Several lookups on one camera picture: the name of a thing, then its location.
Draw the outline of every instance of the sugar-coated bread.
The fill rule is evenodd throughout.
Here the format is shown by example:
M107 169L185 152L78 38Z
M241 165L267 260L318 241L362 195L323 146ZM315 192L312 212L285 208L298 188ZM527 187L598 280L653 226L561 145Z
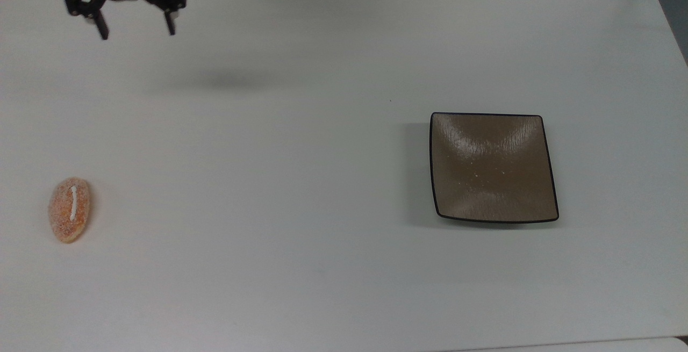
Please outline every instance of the sugar-coated bread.
M71 177L57 185L47 209L57 239L63 243L74 242L86 227L90 204L88 183L83 179Z

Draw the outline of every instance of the white icing stripe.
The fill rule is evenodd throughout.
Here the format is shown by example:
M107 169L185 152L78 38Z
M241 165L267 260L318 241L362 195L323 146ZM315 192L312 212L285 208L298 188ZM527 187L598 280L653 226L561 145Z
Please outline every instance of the white icing stripe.
M74 220L76 218L76 186L71 186L71 216L69 220Z

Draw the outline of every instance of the table surface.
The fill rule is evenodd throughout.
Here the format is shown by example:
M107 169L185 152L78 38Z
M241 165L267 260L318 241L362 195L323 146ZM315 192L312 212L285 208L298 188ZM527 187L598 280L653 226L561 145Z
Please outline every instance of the table surface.
M538 345L480 349L481 352L687 352L688 347L674 337L603 342L578 342L574 344Z
M657 0L0 0L7 350L688 333L688 69ZM434 111L540 114L560 219L437 217ZM70 245L54 186L91 184Z

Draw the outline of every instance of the bread roll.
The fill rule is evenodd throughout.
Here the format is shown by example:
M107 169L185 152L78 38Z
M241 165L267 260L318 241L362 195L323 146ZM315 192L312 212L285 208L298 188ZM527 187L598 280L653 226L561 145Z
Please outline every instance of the bread roll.
M50 227L57 239L74 242L86 227L90 204L88 184L83 179L71 177L57 185L48 206Z

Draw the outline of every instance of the square plate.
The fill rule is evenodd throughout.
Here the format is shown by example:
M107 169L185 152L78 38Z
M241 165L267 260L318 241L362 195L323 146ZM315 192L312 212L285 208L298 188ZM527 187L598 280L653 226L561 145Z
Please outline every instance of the square plate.
M558 219L540 116L433 113L430 173L441 217L501 223Z

